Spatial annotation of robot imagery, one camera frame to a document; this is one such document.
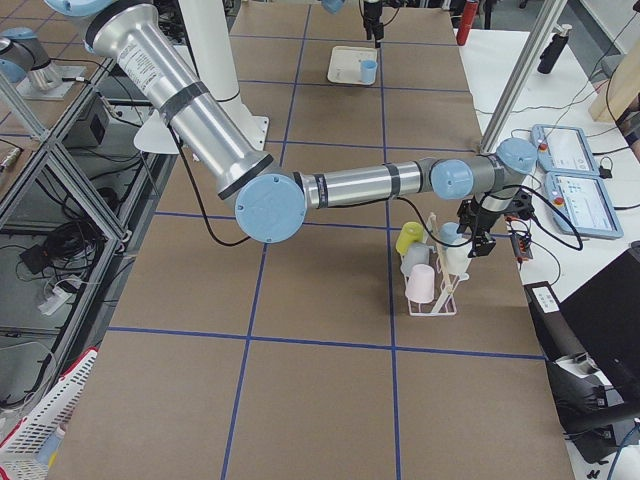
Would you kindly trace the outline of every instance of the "white tray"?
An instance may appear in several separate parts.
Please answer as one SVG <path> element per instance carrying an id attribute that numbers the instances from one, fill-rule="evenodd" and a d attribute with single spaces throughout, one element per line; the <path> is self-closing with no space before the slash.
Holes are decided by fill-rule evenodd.
<path id="1" fill-rule="evenodd" d="M 375 48 L 333 47 L 327 79 L 333 83 L 372 85 L 375 79 L 371 83 L 360 80 L 360 62 L 363 60 L 378 61 L 378 51 Z"/>

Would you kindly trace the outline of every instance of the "label sticker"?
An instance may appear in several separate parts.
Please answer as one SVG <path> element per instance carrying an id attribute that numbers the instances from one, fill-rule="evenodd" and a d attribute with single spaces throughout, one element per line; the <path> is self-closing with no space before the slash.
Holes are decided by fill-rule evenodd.
<path id="1" fill-rule="evenodd" d="M 551 290 L 547 287 L 537 287 L 533 289 L 533 294 L 536 296 L 538 303 L 542 307 L 544 313 L 559 312 L 560 307 L 556 303 L 555 298 L 551 294 Z"/>
<path id="2" fill-rule="evenodd" d="M 118 64 L 145 95 L 160 79 L 158 67 L 136 42 L 129 43 L 120 52 Z"/>

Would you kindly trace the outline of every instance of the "blue joint cap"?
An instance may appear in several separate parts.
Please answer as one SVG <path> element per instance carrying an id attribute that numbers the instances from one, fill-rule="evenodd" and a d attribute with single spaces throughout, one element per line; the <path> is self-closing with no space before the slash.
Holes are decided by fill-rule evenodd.
<path id="1" fill-rule="evenodd" d="M 18 83 L 27 76 L 27 72 L 25 72 L 20 66 L 7 60 L 0 60 L 0 71 L 4 73 L 7 80 L 11 83 Z"/>
<path id="2" fill-rule="evenodd" d="M 536 166 L 538 150 L 523 138 L 507 138 L 498 146 L 496 156 L 505 166 L 527 175 Z"/>
<path id="3" fill-rule="evenodd" d="M 69 17 L 88 17 L 101 12 L 114 0 L 44 0 L 56 12 Z"/>
<path id="4" fill-rule="evenodd" d="M 431 186 L 444 200 L 464 198 L 473 188 L 473 172 L 462 160 L 438 162 L 431 169 Z"/>
<path id="5" fill-rule="evenodd" d="M 344 0 L 322 0 L 322 7 L 329 13 L 338 13 L 344 6 Z"/>
<path id="6" fill-rule="evenodd" d="M 0 37 L 7 37 L 9 40 L 31 40 L 38 38 L 33 30 L 27 27 L 16 27 L 0 33 Z"/>
<path id="7" fill-rule="evenodd" d="M 260 175 L 247 183 L 236 198 L 236 220 L 251 238 L 263 243 L 282 242 L 302 226 L 307 205 L 300 187 L 279 174 Z"/>

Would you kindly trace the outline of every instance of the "white plastic crate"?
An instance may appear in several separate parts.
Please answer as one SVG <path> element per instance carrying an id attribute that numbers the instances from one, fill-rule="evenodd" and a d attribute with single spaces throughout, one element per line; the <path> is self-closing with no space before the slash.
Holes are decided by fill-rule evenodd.
<path id="1" fill-rule="evenodd" d="M 47 467 L 35 457 L 61 423 L 69 422 L 98 351 L 90 348 L 65 372 L 40 403 L 0 443 L 0 480 L 41 480 Z"/>

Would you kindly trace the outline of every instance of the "black cylinder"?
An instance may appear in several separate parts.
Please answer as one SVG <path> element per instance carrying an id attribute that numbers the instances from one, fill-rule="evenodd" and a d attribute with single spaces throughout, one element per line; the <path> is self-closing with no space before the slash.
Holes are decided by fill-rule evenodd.
<path id="1" fill-rule="evenodd" d="M 544 49 L 542 55 L 540 55 L 540 65 L 538 65 L 538 71 L 540 73 L 551 73 L 553 66 L 558 61 L 558 57 L 560 57 L 568 41 L 569 37 L 567 35 L 556 33 L 553 36 L 551 43 Z"/>

